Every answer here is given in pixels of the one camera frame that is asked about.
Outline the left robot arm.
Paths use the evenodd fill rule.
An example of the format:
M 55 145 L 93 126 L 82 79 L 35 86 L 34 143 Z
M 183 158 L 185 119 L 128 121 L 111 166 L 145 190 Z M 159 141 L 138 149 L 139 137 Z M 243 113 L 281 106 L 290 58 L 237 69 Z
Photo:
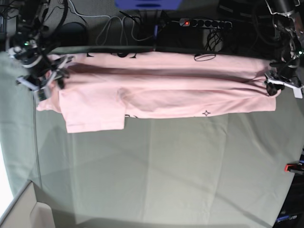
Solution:
M 304 97 L 304 83 L 297 73 L 304 57 L 304 25 L 297 7 L 299 0 L 267 0 L 267 7 L 273 16 L 275 29 L 284 35 L 284 47 L 279 59 L 269 64 L 265 72 L 265 84 L 270 96 L 274 96 L 285 87 L 291 88 L 294 97 Z

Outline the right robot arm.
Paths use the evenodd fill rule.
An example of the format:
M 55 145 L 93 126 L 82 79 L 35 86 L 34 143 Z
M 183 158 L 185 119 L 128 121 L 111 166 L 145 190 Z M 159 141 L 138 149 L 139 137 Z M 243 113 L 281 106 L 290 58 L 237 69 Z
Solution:
M 20 9 L 15 34 L 7 39 L 6 51 L 10 58 L 18 61 L 27 71 L 24 76 L 16 79 L 18 85 L 22 84 L 33 93 L 37 102 L 51 97 L 51 84 L 55 82 L 63 89 L 64 79 L 68 77 L 65 66 L 72 58 L 63 55 L 52 60 L 49 53 L 59 46 L 55 37 L 68 13 L 68 2 L 63 2 L 62 18 L 49 37 L 44 37 L 44 25 L 50 2 L 48 0 L 27 0 Z

